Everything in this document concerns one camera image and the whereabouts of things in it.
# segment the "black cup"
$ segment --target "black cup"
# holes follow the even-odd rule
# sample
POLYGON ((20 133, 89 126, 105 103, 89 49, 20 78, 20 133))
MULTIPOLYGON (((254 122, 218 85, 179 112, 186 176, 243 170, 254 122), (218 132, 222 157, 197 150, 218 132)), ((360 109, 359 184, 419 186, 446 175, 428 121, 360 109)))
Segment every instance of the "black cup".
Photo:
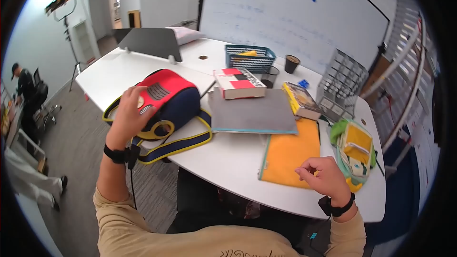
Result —
POLYGON ((297 66, 299 65, 300 60, 297 57, 294 57, 291 54, 286 55, 286 64, 284 66, 284 71, 288 73, 293 73, 297 66))
POLYGON ((272 89, 278 74, 279 70, 277 68, 273 66, 266 67, 262 71, 262 79, 260 81, 266 85, 267 89, 272 89))

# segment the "book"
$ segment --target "book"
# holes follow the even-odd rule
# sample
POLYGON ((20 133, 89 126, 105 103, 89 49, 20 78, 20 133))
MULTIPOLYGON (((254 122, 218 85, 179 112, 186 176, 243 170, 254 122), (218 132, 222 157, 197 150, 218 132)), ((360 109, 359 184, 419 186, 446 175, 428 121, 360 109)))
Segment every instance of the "book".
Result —
POLYGON ((265 96, 266 86, 245 68, 213 71, 224 99, 243 99, 265 96))
POLYGON ((317 120, 322 115, 322 111, 317 106, 316 101, 303 87, 284 82, 282 89, 288 96, 294 115, 312 120, 317 120))
POLYGON ((298 134, 295 116, 281 89, 267 89, 264 98, 223 99, 221 89, 208 93, 212 132, 298 134))

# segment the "pillow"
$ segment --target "pillow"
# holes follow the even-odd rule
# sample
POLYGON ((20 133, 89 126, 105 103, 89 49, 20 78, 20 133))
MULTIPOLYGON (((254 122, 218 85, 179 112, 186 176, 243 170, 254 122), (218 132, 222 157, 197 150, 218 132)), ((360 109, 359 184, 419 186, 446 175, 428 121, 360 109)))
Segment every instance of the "pillow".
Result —
POLYGON ((186 43, 195 41, 203 37, 203 33, 200 31, 192 30, 186 27, 166 27, 173 29, 178 45, 184 45, 186 43))

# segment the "chair base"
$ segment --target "chair base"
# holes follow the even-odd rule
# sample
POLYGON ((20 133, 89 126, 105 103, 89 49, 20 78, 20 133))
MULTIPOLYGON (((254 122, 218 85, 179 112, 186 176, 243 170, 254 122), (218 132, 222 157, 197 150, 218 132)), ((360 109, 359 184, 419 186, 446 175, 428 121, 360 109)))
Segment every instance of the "chair base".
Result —
POLYGON ((56 118, 54 117, 54 111, 60 111, 62 109, 62 106, 59 104, 52 105, 49 109, 46 107, 42 106, 41 110, 46 112, 46 114, 43 116, 43 129, 46 130, 46 123, 48 120, 51 120, 54 124, 57 123, 56 118))

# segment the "tripod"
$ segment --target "tripod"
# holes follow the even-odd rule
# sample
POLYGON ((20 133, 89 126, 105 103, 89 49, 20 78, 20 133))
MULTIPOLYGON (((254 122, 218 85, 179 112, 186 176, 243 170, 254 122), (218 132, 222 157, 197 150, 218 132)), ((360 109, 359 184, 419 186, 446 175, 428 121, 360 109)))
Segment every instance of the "tripod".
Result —
POLYGON ((66 37, 65 37, 65 40, 68 41, 68 42, 70 42, 71 51, 72 51, 72 53, 73 53, 73 57, 75 58, 75 62, 76 62, 75 67, 73 68, 73 75, 71 76, 71 83, 70 83, 69 92, 71 92, 71 87, 72 87, 72 85, 73 85, 73 80, 75 79, 75 72, 76 72, 76 70, 78 70, 78 74, 81 73, 81 69, 80 69, 80 67, 79 67, 80 62, 78 61, 78 59, 77 59, 77 57, 76 57, 75 49, 73 48, 73 43, 71 42, 71 36, 70 36, 70 31, 68 30, 68 21, 67 21, 67 17, 68 17, 70 14, 72 14, 72 13, 75 11, 75 9, 76 9, 76 0, 75 0, 75 5, 73 6, 73 10, 72 10, 70 13, 64 15, 61 19, 57 19, 57 15, 56 15, 55 11, 53 12, 53 13, 54 13, 54 19, 55 19, 57 22, 60 22, 60 21, 62 21, 62 20, 64 21, 64 26, 65 26, 64 35, 66 36, 66 37))

